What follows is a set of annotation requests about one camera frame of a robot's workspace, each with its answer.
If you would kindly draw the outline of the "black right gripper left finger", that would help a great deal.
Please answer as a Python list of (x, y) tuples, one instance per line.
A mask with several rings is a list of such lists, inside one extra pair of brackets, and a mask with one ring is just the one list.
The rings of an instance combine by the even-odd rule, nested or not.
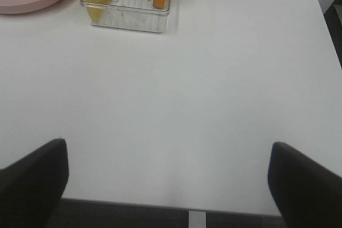
[(66, 141), (54, 139), (1, 170), (1, 227), (45, 227), (69, 178)]

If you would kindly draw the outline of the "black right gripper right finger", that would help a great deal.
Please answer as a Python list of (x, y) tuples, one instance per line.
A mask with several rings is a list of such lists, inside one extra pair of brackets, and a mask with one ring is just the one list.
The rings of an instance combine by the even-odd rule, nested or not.
[(292, 146), (273, 143), (268, 186), (287, 227), (341, 227), (341, 177)]

